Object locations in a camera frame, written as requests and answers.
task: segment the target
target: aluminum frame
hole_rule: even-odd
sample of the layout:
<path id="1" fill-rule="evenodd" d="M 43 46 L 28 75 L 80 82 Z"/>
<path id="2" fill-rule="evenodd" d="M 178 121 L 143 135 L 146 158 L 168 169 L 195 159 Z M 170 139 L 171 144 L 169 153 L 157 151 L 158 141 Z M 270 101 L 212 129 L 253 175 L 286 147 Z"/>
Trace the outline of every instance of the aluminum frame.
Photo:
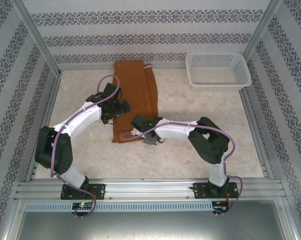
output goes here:
<path id="1" fill-rule="evenodd" d="M 49 109 L 46 114 L 45 124 L 51 118 L 61 76 L 54 86 L 54 94 L 49 103 Z M 290 205 L 281 180 L 274 179 L 268 158 L 265 154 L 264 146 L 259 134 L 257 124 L 253 118 L 253 112 L 249 105 L 247 93 L 242 89 L 239 91 L 244 106 L 247 121 L 254 140 L 257 155 L 260 161 L 264 177 L 244 178 L 243 190 L 240 201 L 274 201 L 278 218 L 285 238 L 287 240 L 301 239 L 297 225 L 295 223 Z M 57 179 L 34 179 L 32 176 L 36 172 L 36 164 L 33 164 L 27 174 L 29 182 L 20 182 L 18 184 L 13 208 L 9 214 L 6 228 L 4 229 L 2 240 L 16 239 L 22 223 L 23 214 L 27 203 L 75 203 L 81 201 L 65 201 L 60 199 L 63 183 Z M 194 193 L 190 189 L 193 183 L 207 182 L 206 178 L 193 179 L 91 179 L 90 183 L 106 184 L 105 199 L 98 200 L 98 203 L 140 203 L 140 202 L 175 202 L 190 203 L 200 202 L 202 199 L 195 199 Z M 206 201 L 218 201 L 223 199 L 205 199 Z"/>
<path id="2" fill-rule="evenodd" d="M 258 41 L 260 40 L 261 36 L 263 35 L 267 25 L 271 21 L 273 15 L 275 14 L 276 10 L 281 4 L 281 0 L 270 0 L 267 8 L 265 9 L 264 14 L 261 16 L 260 21 L 258 22 L 257 27 L 255 28 L 254 33 L 251 35 L 247 47 L 243 52 L 243 57 L 246 61 L 249 60 L 250 56 L 252 55 L 255 46 L 257 45 Z"/>
<path id="3" fill-rule="evenodd" d="M 49 65 L 51 71 L 53 72 L 54 76 L 57 77 L 61 70 L 59 69 L 57 62 L 52 55 L 49 47 L 47 46 L 42 34 L 40 33 L 37 25 L 32 18 L 32 15 L 27 10 L 25 3 L 23 0 L 11 0 L 12 5 L 14 6 L 15 10 L 17 11 L 18 15 L 20 16 L 21 20 L 27 27 L 32 39 L 38 46 L 41 54 L 43 55 L 44 59 L 46 60 L 47 64 Z"/>

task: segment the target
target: wire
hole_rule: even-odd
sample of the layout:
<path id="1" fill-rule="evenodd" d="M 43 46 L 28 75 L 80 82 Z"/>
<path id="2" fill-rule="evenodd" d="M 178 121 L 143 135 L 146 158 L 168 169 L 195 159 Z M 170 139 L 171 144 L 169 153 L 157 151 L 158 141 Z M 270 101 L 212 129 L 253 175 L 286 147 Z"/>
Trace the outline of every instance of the wire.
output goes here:
<path id="1" fill-rule="evenodd" d="M 136 135 L 136 136 L 133 136 L 133 137 L 128 137 L 128 138 L 123 138 L 123 136 L 125 135 L 130 135 L 131 132 L 124 132 L 122 135 L 120 135 L 120 140 L 122 141 L 129 141 L 129 140 L 134 140 L 134 139 L 137 139 L 139 137 L 142 137 L 144 136 L 145 134 L 148 134 L 149 132 L 151 131 L 154 131 L 155 129 L 158 129 L 160 127 L 163 127 L 163 126 L 167 126 L 167 125 L 177 125 L 177 126 L 185 126 L 185 127 L 191 127 L 191 128 L 200 128 L 200 129 L 208 129 L 208 130 L 212 130 L 212 131 L 215 131 L 215 132 L 218 132 L 220 134 L 223 134 L 225 137 L 227 137 L 231 144 L 232 144 L 232 149 L 230 151 L 229 154 L 227 154 L 227 156 L 223 159 L 223 169 L 224 169 L 224 174 L 225 176 L 227 176 L 228 178 L 230 179 L 239 179 L 240 181 L 240 190 L 239 190 L 239 193 L 238 193 L 238 196 L 234 202 L 234 204 L 232 205 L 232 207 L 225 213 L 225 215 L 229 214 L 230 211 L 232 211 L 234 209 L 234 207 L 236 206 L 236 204 L 238 203 L 240 197 L 241 197 L 241 194 L 242 194 L 242 191 L 243 191 L 243 181 L 241 179 L 240 176 L 230 176 L 227 174 L 226 172 L 226 160 L 231 156 L 233 155 L 233 153 L 235 152 L 235 149 L 236 149 L 236 144 L 235 144 L 235 141 L 234 139 L 226 132 L 218 129 L 218 128 L 215 128 L 215 127 L 211 127 L 211 126 L 202 126 L 202 125 L 195 125 L 195 124 L 188 124 L 188 123 L 183 123 L 183 122 L 174 122 L 174 121 L 169 121 L 169 122 L 165 122 L 165 123 L 162 123 L 160 125 L 157 125 L 155 127 L 152 127 L 150 128 L 149 130 L 143 132 L 142 134 L 140 135 Z"/>
<path id="2" fill-rule="evenodd" d="M 229 194 L 228 191 L 226 192 L 226 201 L 225 201 L 225 203 L 227 203 L 226 208 L 228 208 L 230 206 L 230 194 Z"/>
<path id="3" fill-rule="evenodd" d="M 63 183 L 67 184 L 67 185 L 70 186 L 71 188 L 76 189 L 76 190 L 78 190 L 78 191 L 81 191 L 81 192 L 83 192 L 83 193 L 85 193 L 85 194 L 91 195 L 91 196 L 92 196 L 92 202 L 94 201 L 94 206 L 91 208 L 91 210 L 90 210 L 87 214 L 85 214 L 85 215 L 83 215 L 83 216 L 78 216 L 78 215 L 76 215 L 76 212 L 77 212 L 77 210 L 78 210 L 78 209 L 76 209 L 75 212 L 74 212 L 74 215 L 75 215 L 76 218 L 81 218 L 81 219 L 82 219 L 82 218 L 85 218 L 85 217 L 89 216 L 90 214 L 92 214 L 92 212 L 95 210 L 95 207 L 96 207 L 96 197 L 94 196 L 94 194 L 92 194 L 92 193 L 90 193 L 90 192 L 88 192 L 88 191 L 86 191 L 86 190 L 83 190 L 83 189 L 81 189 L 81 188 L 79 188 L 79 187 L 76 187 L 76 186 L 70 184 L 69 182 L 67 182 L 66 180 L 64 180 L 59 174 L 54 173 L 56 146 L 57 146 L 57 142 L 58 142 L 58 139 L 59 139 L 59 137 L 60 137 L 62 131 L 66 128 L 66 126 L 67 126 L 68 124 L 70 124 L 70 122 L 71 122 L 74 118 L 76 118 L 77 116 L 79 116 L 80 114 L 82 114 L 83 112 L 85 112 L 86 110 L 88 110 L 88 109 L 90 109 L 90 108 L 92 108 L 92 107 L 94 107 L 94 106 L 97 106 L 98 104 L 101 104 L 101 103 L 103 103 L 103 102 L 109 100 L 109 99 L 112 98 L 112 97 L 116 94 L 116 92 L 120 89 L 120 80 L 119 80 L 119 78 L 118 78 L 116 75 L 113 75 L 113 74 L 104 76 L 104 77 L 99 81 L 97 89 L 99 89 L 99 87 L 100 87 L 102 81 L 104 81 L 106 78 L 109 78 L 109 77 L 113 77 L 113 78 L 115 78 L 115 79 L 117 80 L 117 87 L 116 87 L 115 91 L 114 91 L 111 95 L 109 95 L 108 97 L 104 98 L 103 100 L 100 100 L 100 101 L 98 101 L 98 102 L 96 102 L 96 103 L 93 103 L 93 104 L 87 106 L 85 109 L 81 109 L 80 111 L 76 112 L 73 116 L 71 116 L 71 117 L 65 122 L 65 124 L 60 128 L 60 130 L 57 132 L 56 137 L 55 137 L 55 139 L 54 139 L 53 147 L 52 147 L 51 162 L 50 162 L 50 177 L 53 178 L 53 177 L 56 175 L 56 177 L 57 177 L 59 180 L 61 180 Z"/>
<path id="4" fill-rule="evenodd" d="M 93 213 L 94 209 L 96 208 L 96 197 L 95 197 L 95 195 L 94 195 L 93 193 L 89 192 L 89 191 L 83 190 L 83 189 L 81 189 L 81 188 L 79 188 L 79 187 L 76 187 L 76 186 L 74 186 L 74 185 L 68 183 L 68 182 L 67 182 L 66 180 L 64 180 L 64 179 L 61 177 L 61 175 L 59 175 L 59 174 L 57 174 L 56 177 L 57 177 L 59 180 L 61 180 L 64 184 L 70 186 L 71 188 L 73 188 L 73 189 L 75 189 L 75 190 L 77 190 L 77 191 L 81 191 L 81 192 L 83 192 L 83 193 L 85 193 L 85 194 L 91 195 L 91 197 L 92 197 L 91 203 L 94 202 L 94 206 L 91 208 L 91 210 L 90 210 L 88 213 L 86 213 L 85 215 L 83 215 L 83 216 L 78 216 L 76 213 L 77 213 L 77 211 L 78 211 L 80 208 L 76 208 L 76 209 L 75 209 L 75 212 L 74 212 L 75 218 L 77 218 L 77 219 L 83 219 L 83 218 L 86 218 L 86 217 L 88 217 L 89 215 L 91 215 L 91 214 Z"/>
<path id="5" fill-rule="evenodd" d="M 224 217 L 224 214 L 225 214 L 224 212 L 214 208 L 212 213 L 214 214 L 215 212 L 216 212 L 216 217 L 217 217 L 217 213 L 221 214 Z"/>

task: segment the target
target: black mounting plate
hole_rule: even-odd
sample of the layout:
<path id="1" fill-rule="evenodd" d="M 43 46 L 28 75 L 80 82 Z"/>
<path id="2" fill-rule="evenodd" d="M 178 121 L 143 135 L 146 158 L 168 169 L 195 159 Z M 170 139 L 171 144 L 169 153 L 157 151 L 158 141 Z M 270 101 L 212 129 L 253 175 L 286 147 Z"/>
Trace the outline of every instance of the black mounting plate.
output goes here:
<path id="1" fill-rule="evenodd" d="M 194 190 L 195 199 L 226 199 L 227 193 L 230 199 L 236 199 L 239 190 L 235 182 L 227 182 L 220 187 L 220 194 L 216 195 L 211 191 L 212 184 L 209 182 L 195 182 L 191 189 Z"/>
<path id="2" fill-rule="evenodd" d="M 89 184 L 88 192 L 95 195 L 96 200 L 104 200 L 105 196 L 105 184 Z M 86 194 L 84 197 L 79 197 L 77 190 L 72 190 L 73 194 L 69 192 L 70 187 L 64 184 L 61 189 L 60 199 L 61 200 L 91 200 L 93 199 L 91 195 Z"/>

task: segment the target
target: robotic arm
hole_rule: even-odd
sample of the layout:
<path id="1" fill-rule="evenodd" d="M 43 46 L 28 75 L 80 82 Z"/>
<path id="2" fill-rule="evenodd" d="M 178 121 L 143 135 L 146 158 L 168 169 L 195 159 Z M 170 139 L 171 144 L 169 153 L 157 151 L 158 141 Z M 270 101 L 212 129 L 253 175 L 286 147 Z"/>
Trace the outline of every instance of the robotic arm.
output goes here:
<path id="1" fill-rule="evenodd" d="M 57 146 L 55 146 L 56 152 L 53 170 L 67 183 L 77 188 L 87 189 L 88 178 L 73 165 L 72 143 L 93 122 L 101 119 L 104 124 L 107 124 L 109 120 L 116 119 L 131 110 L 126 100 L 123 100 L 121 103 L 118 100 L 119 94 L 122 92 L 120 88 L 107 101 L 93 105 L 109 97 L 115 92 L 116 87 L 116 85 L 108 83 L 103 92 L 89 96 L 82 107 L 65 121 L 54 127 L 44 126 L 39 131 L 35 161 L 47 169 L 51 168 L 55 137 L 58 131 L 63 128 L 57 140 Z M 71 123 L 65 126 L 69 119 L 72 119 Z"/>
<path id="2" fill-rule="evenodd" d="M 150 121 L 137 115 L 131 124 L 133 126 L 132 135 L 140 135 L 153 129 L 143 136 L 143 142 L 146 144 L 157 145 L 157 143 L 163 143 L 166 138 L 189 140 L 199 156 L 210 164 L 209 182 L 221 188 L 228 180 L 224 171 L 223 158 L 230 140 L 216 130 L 195 127 L 205 126 L 220 130 L 209 118 L 201 117 L 199 121 L 191 122 L 172 122 L 162 117 L 156 117 Z"/>

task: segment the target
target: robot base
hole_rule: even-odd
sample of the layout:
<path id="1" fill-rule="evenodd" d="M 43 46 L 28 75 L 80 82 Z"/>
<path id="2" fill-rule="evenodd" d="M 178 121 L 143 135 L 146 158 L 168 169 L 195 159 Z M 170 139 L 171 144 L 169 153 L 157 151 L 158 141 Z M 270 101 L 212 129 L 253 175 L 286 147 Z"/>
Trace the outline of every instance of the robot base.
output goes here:
<path id="1" fill-rule="evenodd" d="M 239 195 L 237 184 L 226 180 L 222 187 L 218 187 L 208 182 L 195 182 L 191 189 L 194 190 L 195 199 L 236 199 Z"/>
<path id="2" fill-rule="evenodd" d="M 82 189 L 95 195 L 96 200 L 103 200 L 105 196 L 105 184 L 89 184 L 89 179 L 85 177 Z M 91 200 L 91 195 L 78 191 L 67 184 L 64 184 L 60 193 L 61 200 Z"/>

